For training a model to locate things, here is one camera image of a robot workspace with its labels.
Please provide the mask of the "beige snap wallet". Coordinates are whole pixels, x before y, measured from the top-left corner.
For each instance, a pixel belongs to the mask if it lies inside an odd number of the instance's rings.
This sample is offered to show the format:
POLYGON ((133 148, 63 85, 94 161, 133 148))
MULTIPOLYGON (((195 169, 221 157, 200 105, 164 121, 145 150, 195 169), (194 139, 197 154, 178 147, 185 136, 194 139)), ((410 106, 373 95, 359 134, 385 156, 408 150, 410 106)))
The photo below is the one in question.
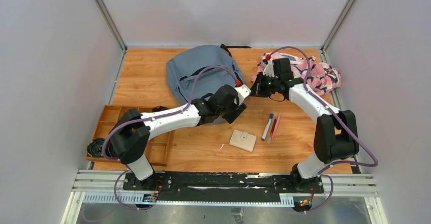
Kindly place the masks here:
POLYGON ((231 146, 240 148, 247 152, 253 152, 257 137, 247 132, 234 130, 229 141, 231 146))

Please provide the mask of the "blue cap marker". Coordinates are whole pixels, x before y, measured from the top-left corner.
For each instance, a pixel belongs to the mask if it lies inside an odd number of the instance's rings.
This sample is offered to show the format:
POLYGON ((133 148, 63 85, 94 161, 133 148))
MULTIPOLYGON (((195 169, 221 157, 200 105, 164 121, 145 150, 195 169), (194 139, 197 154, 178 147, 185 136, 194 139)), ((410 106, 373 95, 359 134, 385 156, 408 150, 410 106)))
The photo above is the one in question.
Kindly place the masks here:
POLYGON ((274 114, 273 114, 273 113, 270 113, 270 115, 269 115, 269 117, 268 117, 268 120, 267 120, 267 123, 266 123, 265 128, 264 128, 264 131, 263 131, 262 136, 261 136, 261 140, 262 140, 262 141, 265 141, 265 139, 266 139, 266 136, 267 136, 268 131, 269 131, 269 128, 270 128, 270 126, 271 126, 271 123, 272 123, 273 117, 274 117, 274 114))

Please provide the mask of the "pink pen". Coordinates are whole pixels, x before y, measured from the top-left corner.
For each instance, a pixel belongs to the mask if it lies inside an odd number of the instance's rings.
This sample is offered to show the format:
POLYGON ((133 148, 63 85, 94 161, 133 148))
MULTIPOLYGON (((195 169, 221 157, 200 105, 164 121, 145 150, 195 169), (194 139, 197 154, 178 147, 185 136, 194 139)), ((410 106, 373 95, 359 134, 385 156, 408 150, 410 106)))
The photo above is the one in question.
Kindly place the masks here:
POLYGON ((277 131, 277 129, 278 129, 278 126, 279 126, 279 121, 280 121, 280 118, 281 118, 281 115, 282 115, 282 112, 280 111, 278 114, 277 114, 277 123, 276 123, 276 126, 275 126, 275 130, 274 130, 274 133, 273 133, 273 137, 276 135, 276 131, 277 131))

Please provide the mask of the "blue student backpack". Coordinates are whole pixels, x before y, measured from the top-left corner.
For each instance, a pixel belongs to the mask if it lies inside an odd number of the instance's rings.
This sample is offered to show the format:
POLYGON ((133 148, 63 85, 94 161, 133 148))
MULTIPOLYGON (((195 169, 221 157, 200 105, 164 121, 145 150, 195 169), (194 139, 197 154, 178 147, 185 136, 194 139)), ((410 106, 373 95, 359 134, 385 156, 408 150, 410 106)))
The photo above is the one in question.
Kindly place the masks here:
POLYGON ((205 99, 223 85, 240 87, 244 76, 228 49, 202 45, 184 51, 166 63, 166 79, 174 97, 183 105, 205 99))

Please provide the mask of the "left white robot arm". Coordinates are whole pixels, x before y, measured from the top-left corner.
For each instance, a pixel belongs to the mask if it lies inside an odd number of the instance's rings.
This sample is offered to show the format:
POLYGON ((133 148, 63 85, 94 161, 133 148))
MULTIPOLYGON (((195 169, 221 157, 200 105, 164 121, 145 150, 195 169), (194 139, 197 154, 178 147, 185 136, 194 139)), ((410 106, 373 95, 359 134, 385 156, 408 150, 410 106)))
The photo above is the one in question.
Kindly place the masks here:
POLYGON ((143 190, 156 183, 154 169, 144 155, 147 143, 161 134, 184 127, 196 127, 221 121, 232 123, 245 109, 251 90, 246 86, 224 85, 208 99, 195 99, 190 104, 152 113, 129 110, 117 122, 106 140, 113 146, 119 161, 135 175, 143 190))

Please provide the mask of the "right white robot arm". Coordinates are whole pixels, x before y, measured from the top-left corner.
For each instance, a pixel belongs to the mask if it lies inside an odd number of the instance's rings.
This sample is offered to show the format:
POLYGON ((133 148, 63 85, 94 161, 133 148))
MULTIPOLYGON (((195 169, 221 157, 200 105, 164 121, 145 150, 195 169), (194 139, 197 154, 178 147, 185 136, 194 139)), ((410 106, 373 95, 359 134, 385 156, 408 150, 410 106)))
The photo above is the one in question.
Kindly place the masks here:
POLYGON ((342 111, 323 100, 302 78, 294 78, 288 58, 265 59, 251 88, 255 97, 269 98, 275 93, 299 106, 316 124, 314 151, 292 168, 290 185, 296 192, 309 188, 311 178, 331 163, 347 159, 359 152, 355 115, 342 111))

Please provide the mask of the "pink floral cloth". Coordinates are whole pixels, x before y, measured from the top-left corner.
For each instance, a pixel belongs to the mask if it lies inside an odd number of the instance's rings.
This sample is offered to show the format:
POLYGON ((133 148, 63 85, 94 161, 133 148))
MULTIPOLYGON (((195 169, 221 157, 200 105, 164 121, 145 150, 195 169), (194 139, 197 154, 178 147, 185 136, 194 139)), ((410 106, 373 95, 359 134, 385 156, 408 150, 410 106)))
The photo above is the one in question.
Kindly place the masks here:
POLYGON ((272 61, 278 58, 289 58, 294 77, 301 77, 303 79, 301 85, 306 83, 317 95, 326 95, 342 85, 342 77, 337 68, 325 62, 316 62, 314 56, 305 59, 280 52, 263 54, 262 61, 257 66, 257 73, 251 81, 254 83, 260 73, 273 76, 272 61))

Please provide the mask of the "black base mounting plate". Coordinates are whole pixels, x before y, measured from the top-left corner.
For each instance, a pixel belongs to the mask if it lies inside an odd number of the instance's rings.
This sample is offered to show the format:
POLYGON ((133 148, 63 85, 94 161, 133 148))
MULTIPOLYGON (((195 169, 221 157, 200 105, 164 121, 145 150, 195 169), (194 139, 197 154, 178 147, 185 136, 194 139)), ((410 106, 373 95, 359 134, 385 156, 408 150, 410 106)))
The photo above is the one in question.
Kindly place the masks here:
POLYGON ((122 188, 158 194, 160 201, 232 203, 272 203, 280 194, 324 192, 320 178, 297 183, 289 174, 238 172, 155 172, 143 181, 127 173, 122 188))

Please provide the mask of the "wooden compartment tray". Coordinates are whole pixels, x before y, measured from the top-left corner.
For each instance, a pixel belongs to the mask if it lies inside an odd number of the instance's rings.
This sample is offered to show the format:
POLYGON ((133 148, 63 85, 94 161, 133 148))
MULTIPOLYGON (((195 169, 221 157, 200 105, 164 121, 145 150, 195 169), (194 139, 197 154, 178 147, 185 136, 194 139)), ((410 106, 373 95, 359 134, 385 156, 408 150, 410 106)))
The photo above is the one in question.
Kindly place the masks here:
MULTIPOLYGON (((128 111, 133 109, 130 106, 105 105, 100 114, 99 121, 95 128, 93 138, 106 138, 114 128, 119 119, 128 111)), ((174 131, 161 134, 152 138, 145 148, 145 156, 152 166, 166 167, 173 145, 174 131)), ((87 153, 85 158, 94 162, 111 162, 103 157, 90 157, 87 153)))

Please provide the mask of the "green patterned rolled sock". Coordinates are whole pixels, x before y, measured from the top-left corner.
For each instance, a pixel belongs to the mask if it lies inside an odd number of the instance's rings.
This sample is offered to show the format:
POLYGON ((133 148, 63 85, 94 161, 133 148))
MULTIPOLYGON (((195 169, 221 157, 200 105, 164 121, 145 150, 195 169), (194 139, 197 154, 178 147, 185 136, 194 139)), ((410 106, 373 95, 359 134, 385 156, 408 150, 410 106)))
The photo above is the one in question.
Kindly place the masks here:
POLYGON ((93 138, 87 146, 87 154, 90 157, 103 157, 102 148, 105 138, 93 138))

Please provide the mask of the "aluminium frame rail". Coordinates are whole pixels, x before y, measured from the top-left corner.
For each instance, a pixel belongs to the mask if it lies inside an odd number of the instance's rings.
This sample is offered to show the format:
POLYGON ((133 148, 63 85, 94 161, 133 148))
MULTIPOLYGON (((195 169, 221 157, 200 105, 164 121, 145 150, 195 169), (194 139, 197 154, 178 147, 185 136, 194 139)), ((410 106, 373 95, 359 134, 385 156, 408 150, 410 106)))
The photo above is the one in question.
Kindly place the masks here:
POLYGON ((92 204, 133 210, 152 205, 287 207, 301 214, 334 197, 363 198, 371 223, 387 218, 370 174, 329 174, 297 180, 287 173, 158 171, 139 180, 129 171, 79 170, 62 223, 76 223, 92 204))

